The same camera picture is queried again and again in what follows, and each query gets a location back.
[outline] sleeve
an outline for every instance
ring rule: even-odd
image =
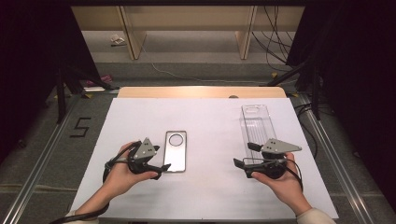
[[[74,216],[76,211],[71,211],[69,212],[66,216],[71,217]],[[91,220],[91,221],[73,221],[73,222],[67,222],[67,224],[99,224],[99,219]]]
[[[335,224],[326,213],[318,210],[317,208],[311,208],[310,210],[297,216],[298,224]]]

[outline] white tabletop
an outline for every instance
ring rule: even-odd
[[[257,221],[293,219],[275,194],[233,165],[246,157],[240,127],[242,105],[267,105],[279,140],[303,148],[295,152],[312,206],[338,218],[328,191],[287,98],[114,99],[72,209],[102,184],[106,161],[130,141],[150,139],[160,146],[149,164],[163,164],[166,131],[187,132],[184,173],[135,185],[114,199],[101,217],[146,221]]]

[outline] white object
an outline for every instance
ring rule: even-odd
[[[108,111],[72,209],[102,185],[104,164],[120,147],[149,137],[161,148],[149,163],[163,164],[168,130],[189,134],[184,173],[135,185],[114,199],[101,217],[147,221],[264,221],[295,219],[275,194],[233,165],[246,156],[241,105],[266,105],[276,137],[301,146],[294,152],[312,206],[338,218],[289,99],[132,99],[116,98]]]

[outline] metal frame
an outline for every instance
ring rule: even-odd
[[[35,190],[35,185],[37,184],[48,162],[50,161],[52,152],[58,145],[58,142],[64,132],[64,127],[68,123],[70,114],[73,112],[73,109],[75,108],[75,105],[77,104],[79,98],[80,95],[74,95],[71,98],[71,102],[69,104],[69,108],[67,109],[66,114],[64,115],[64,119],[62,120],[62,122],[56,124],[55,129],[53,130],[52,135],[49,138],[49,141],[47,142],[43,152],[35,163],[35,167],[23,184],[18,196],[9,207],[6,218],[3,220],[4,224],[18,223],[19,219],[21,218],[21,215],[26,205],[29,203],[29,200]]]
[[[301,102],[303,104],[309,104],[309,99],[305,94],[301,95]],[[350,178],[347,169],[344,167],[341,162],[335,148],[332,145],[332,141],[329,136],[326,134],[325,129],[323,128],[320,120],[317,120],[314,114],[311,111],[307,111],[307,115],[309,120],[311,121],[312,127],[315,130],[315,133],[323,146],[323,149],[327,155],[327,158],[332,165],[332,168],[340,182],[341,187],[346,194],[350,205],[352,206],[355,215],[361,224],[374,224],[374,220],[368,211],[367,205],[361,195],[359,194],[358,189]]]

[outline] black panel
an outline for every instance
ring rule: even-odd
[[[338,8],[338,4],[309,5],[304,9],[296,35],[288,56],[287,64],[297,66],[304,62],[318,41],[319,33],[330,21],[330,17]]]
[[[339,0],[39,0],[69,6],[306,6]]]
[[[324,78],[332,108],[396,211],[396,44],[391,5],[359,2],[344,15]]]
[[[2,1],[0,10],[1,162],[43,108],[59,69],[99,74],[70,7]]]

